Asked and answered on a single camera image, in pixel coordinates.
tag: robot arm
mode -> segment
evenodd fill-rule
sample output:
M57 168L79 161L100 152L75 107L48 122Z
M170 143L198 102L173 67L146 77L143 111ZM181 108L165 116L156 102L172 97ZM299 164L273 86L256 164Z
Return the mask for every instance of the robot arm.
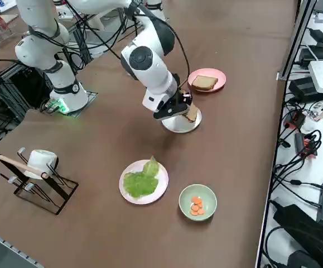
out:
M147 88L143 105L154 112L155 119L165 119L189 110L191 95L183 96L177 90L176 79L161 59L172 51L175 37L167 25L151 19L155 15L165 19L160 0L148 1L152 12L134 0L69 0L69 3L85 14L124 7L129 18L139 20L144 30L122 50L121 64ZM31 33L16 46L18 58L46 73L54 86L51 97L62 99L68 107L67 112L83 108L88 102L85 90L75 79L69 65L54 58L60 47L33 34L32 27L35 27L51 39L67 44L68 32L57 23L52 0L17 0L17 7Z

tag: brown table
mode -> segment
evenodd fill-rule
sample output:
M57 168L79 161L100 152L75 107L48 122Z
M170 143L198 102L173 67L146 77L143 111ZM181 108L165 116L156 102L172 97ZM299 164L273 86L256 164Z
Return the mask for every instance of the brown table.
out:
M168 0L166 11L192 70L227 75L221 92L194 96L203 113L196 131L164 129L141 105L144 87L106 54L78 75L99 92L79 118L29 111L0 142L0 153L14 159L20 147L57 153L61 174L80 183L54 216L0 180L0 236L46 267L254 267L282 100L275 78L295 4ZM178 48L165 61L185 77ZM152 155L168 171L167 191L153 205L131 205L119 193L120 174ZM0 171L9 175L1 164ZM192 183L218 198L210 221L179 212L179 193Z

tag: toast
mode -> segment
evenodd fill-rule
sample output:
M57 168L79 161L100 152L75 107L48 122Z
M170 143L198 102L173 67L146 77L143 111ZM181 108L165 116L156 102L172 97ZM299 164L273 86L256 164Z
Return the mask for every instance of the toast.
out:
M197 112L199 109L194 105L194 103L191 103L190 110L187 114L184 116L190 121L190 122L195 122L197 119Z
M198 75L192 82L192 86L200 90L211 90L217 82L218 78Z

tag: wooden handle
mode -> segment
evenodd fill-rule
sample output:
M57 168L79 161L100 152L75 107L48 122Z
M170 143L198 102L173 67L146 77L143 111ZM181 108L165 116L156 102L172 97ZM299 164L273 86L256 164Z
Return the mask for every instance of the wooden handle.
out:
M15 160L10 159L9 157L0 155L0 160L4 161L4 162L7 162L7 163L9 163L11 165L14 165L17 168L24 169L24 170L27 170L27 171L29 171L31 173L34 173L35 175L40 176L40 177L42 177L44 179L49 178L49 176L45 172L39 171L39 170L34 169L32 167L29 167L27 165L24 165L23 163L20 163L20 162L17 162Z

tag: white mug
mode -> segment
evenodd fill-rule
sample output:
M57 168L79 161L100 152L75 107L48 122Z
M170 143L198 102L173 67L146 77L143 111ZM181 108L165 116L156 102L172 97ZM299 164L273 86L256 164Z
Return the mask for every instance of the white mug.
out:
M47 173L49 176L52 175L52 171L47 167L51 165L53 168L55 167L57 160L57 155L53 152L45 151L45 150L33 150L30 153L30 158L28 159L27 166L37 169L41 172ZM25 176L28 176L32 179L42 180L42 178L30 171L24 172Z

